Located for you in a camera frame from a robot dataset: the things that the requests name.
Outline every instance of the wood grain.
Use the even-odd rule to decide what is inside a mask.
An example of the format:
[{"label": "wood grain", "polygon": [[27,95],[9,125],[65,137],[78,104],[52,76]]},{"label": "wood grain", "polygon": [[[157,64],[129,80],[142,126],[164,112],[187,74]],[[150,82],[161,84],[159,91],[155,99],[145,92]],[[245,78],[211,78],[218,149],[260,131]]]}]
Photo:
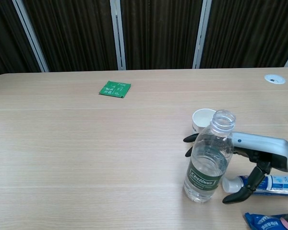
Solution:
[{"label": "wood grain", "polygon": [[[98,95],[108,80],[132,87],[124,99]],[[199,108],[288,140],[288,68],[0,75],[0,229],[247,229],[245,212],[288,213],[288,197],[185,196],[182,139]],[[227,175],[253,167],[234,156]]]}]

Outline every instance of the dark curtain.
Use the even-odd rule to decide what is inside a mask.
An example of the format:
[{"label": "dark curtain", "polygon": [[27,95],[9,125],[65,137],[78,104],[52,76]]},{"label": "dark curtain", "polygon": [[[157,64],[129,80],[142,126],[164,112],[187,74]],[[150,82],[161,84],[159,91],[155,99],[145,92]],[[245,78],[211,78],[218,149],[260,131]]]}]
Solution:
[{"label": "dark curtain", "polygon": [[201,68],[283,67],[288,0],[212,1]]},{"label": "dark curtain", "polygon": [[11,0],[0,0],[0,74],[40,72]]},{"label": "dark curtain", "polygon": [[109,0],[23,0],[49,71],[116,70]]},{"label": "dark curtain", "polygon": [[127,69],[192,68],[202,0],[121,0]]}]

